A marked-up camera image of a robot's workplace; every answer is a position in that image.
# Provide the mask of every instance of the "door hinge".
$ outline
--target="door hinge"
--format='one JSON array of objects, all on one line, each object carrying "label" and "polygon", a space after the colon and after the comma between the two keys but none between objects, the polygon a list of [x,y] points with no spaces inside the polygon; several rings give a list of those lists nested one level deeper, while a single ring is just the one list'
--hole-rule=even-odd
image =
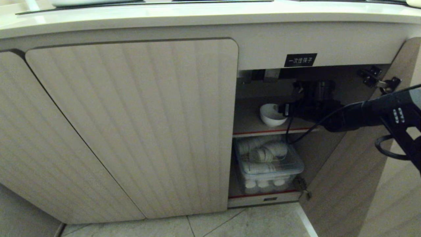
[{"label": "door hinge", "polygon": [[381,81],[379,76],[382,70],[376,66],[372,66],[370,70],[359,70],[358,75],[363,78],[363,82],[370,88],[379,88],[382,94],[389,94],[395,91],[401,79],[394,77],[391,80]]},{"label": "door hinge", "polygon": [[299,191],[301,191],[301,196],[300,198],[305,195],[307,201],[309,201],[312,198],[312,193],[310,191],[307,190],[307,182],[305,179],[303,179],[301,176],[297,176],[294,179],[294,185],[296,187],[296,189],[298,189]]}]

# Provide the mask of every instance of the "closed cabinet door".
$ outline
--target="closed cabinet door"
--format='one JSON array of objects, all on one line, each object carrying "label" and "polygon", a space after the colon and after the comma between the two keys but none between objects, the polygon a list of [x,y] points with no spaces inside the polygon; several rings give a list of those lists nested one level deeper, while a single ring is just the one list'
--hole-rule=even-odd
[{"label": "closed cabinet door", "polygon": [[0,85],[0,183],[67,224],[144,218],[12,52]]},{"label": "closed cabinet door", "polygon": [[148,218],[227,208],[238,46],[230,39],[34,49],[26,59]]},{"label": "closed cabinet door", "polygon": [[[405,42],[383,78],[401,79],[397,91],[420,83],[420,46],[421,38]],[[371,98],[380,95],[377,90]],[[421,209],[416,195],[421,191],[419,172],[410,161],[392,161],[394,167],[389,164],[384,169],[387,157],[376,149],[374,142],[388,134],[384,126],[347,132],[310,183],[311,198],[301,196],[300,203],[319,237],[419,233]],[[382,146],[386,149],[390,145],[391,141]],[[381,177],[389,182],[383,181],[378,186]]]}]

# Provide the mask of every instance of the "black label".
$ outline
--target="black label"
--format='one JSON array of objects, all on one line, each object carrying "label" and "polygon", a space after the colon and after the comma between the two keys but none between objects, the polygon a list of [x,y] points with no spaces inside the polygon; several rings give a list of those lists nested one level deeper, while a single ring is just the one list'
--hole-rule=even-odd
[{"label": "black label", "polygon": [[288,54],[285,67],[311,67],[317,54]]}]

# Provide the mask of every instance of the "clear plastic box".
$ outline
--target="clear plastic box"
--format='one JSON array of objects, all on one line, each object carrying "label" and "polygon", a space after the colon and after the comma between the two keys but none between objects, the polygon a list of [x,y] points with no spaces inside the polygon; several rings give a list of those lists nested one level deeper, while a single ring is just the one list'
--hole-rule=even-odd
[{"label": "clear plastic box", "polygon": [[[283,142],[280,135],[272,137]],[[234,150],[241,173],[240,183],[245,194],[285,191],[295,176],[304,170],[303,162],[291,145],[286,144],[288,152],[285,156],[276,157],[271,162],[257,162],[250,159],[249,153],[243,151],[240,155],[241,140],[242,138],[234,140]]]}]

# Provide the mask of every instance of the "plastic storage container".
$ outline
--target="plastic storage container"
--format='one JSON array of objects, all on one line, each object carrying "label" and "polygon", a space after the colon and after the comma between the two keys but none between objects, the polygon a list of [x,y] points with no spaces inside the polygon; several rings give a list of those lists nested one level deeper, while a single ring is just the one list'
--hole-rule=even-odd
[{"label": "plastic storage container", "polygon": [[284,146],[288,150],[286,155],[274,156],[270,162],[265,159],[262,159],[265,160],[262,162],[251,158],[250,152],[255,152],[256,149],[265,149],[265,144],[273,141],[283,142],[282,136],[248,137],[234,140],[234,150],[241,173],[240,183],[245,194],[284,191],[291,185],[295,176],[303,172],[303,162],[294,148],[285,143]]}]

